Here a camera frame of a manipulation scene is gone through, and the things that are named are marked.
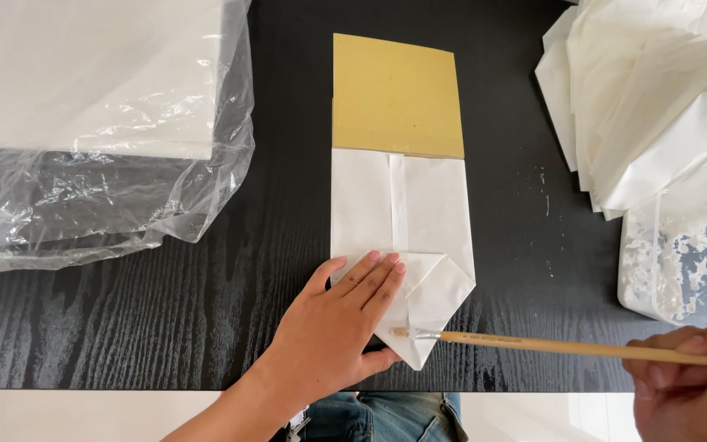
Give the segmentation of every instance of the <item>denim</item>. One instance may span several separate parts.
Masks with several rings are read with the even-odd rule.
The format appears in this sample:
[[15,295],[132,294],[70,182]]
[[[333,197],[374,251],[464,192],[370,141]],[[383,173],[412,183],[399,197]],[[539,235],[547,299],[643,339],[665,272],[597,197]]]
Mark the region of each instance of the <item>denim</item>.
[[302,442],[467,442],[459,393],[339,392],[309,406]]

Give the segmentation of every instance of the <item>wooden brush handle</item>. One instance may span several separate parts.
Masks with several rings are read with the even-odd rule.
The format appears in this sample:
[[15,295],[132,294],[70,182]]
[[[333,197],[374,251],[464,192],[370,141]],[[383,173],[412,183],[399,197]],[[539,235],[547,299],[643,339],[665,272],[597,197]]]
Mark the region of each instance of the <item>wooden brush handle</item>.
[[577,355],[612,356],[621,359],[642,359],[666,363],[707,365],[707,356],[684,355],[674,350],[658,348],[622,347],[619,345],[583,344],[580,342],[550,341],[528,337],[496,336],[492,334],[441,332],[441,340],[489,347],[519,348],[540,352],[574,353]]

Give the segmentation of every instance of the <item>folded paper bag bottom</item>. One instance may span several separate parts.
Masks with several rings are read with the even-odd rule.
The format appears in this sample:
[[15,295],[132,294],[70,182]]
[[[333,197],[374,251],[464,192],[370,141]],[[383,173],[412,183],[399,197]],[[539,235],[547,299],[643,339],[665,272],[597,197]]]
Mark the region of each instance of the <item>folded paper bag bottom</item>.
[[[362,256],[348,256],[346,266],[331,276],[336,284]],[[392,327],[442,330],[476,283],[444,253],[400,253],[406,272],[403,285],[376,327],[376,336],[414,370],[421,370],[435,340],[392,335]]]

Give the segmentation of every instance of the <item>clear plastic container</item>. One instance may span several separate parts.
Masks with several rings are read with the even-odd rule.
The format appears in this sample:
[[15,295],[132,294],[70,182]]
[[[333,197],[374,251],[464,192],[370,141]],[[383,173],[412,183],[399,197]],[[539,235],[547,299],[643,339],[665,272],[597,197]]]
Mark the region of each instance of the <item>clear plastic container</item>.
[[707,327],[707,226],[686,225],[672,207],[660,195],[624,215],[618,299],[650,318]]

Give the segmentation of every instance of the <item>black wooden table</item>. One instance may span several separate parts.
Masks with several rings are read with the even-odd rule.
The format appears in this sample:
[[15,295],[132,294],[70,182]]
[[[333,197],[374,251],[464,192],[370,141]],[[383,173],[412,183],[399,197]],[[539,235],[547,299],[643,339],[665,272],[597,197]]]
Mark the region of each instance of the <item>black wooden table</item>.
[[[230,386],[329,255],[332,33],[452,51],[478,286],[448,328],[623,344],[670,326],[616,297],[621,222],[575,191],[533,70],[562,0],[250,7],[257,149],[198,244],[0,274],[0,388]],[[623,392],[617,359],[441,344],[357,389]]]

